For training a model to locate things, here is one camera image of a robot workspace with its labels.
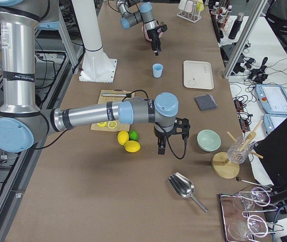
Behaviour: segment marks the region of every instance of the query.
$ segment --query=bowl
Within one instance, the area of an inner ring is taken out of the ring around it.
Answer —
[[[197,135],[198,146],[207,152],[215,151],[220,147],[220,137],[213,130],[202,130]]]

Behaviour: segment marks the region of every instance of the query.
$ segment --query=light blue joint cover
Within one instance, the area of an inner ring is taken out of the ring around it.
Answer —
[[[152,10],[152,5],[150,2],[144,3],[140,6],[140,12],[147,13]]]
[[[34,142],[31,130],[21,121],[0,118],[0,148],[7,152],[18,153],[29,149]]]
[[[163,92],[154,100],[155,109],[166,117],[176,116],[178,113],[178,99],[172,93]]]
[[[129,101],[121,102],[119,104],[119,120],[122,124],[133,124],[133,108]]]
[[[58,30],[60,26],[59,21],[40,23],[37,29],[40,30]]]
[[[22,3],[24,0],[0,0],[0,6],[8,7]]]
[[[126,18],[121,18],[120,23],[124,29],[130,28],[129,21]]]

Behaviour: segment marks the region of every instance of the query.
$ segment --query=blue cup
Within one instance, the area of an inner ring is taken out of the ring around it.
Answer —
[[[161,77],[161,74],[162,74],[163,65],[160,63],[156,63],[152,66],[152,70],[153,70],[153,76],[155,78],[159,78]]]

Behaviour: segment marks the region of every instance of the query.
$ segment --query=white tray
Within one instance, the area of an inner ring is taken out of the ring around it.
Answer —
[[[184,61],[184,86],[187,88],[214,88],[212,67],[209,62]]]

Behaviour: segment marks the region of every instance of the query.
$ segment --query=scoop handle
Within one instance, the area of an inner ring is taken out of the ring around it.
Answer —
[[[207,213],[207,208],[201,203],[199,202],[199,200],[194,196],[192,195],[191,198],[194,200],[195,203],[197,203],[197,205],[205,212]]]

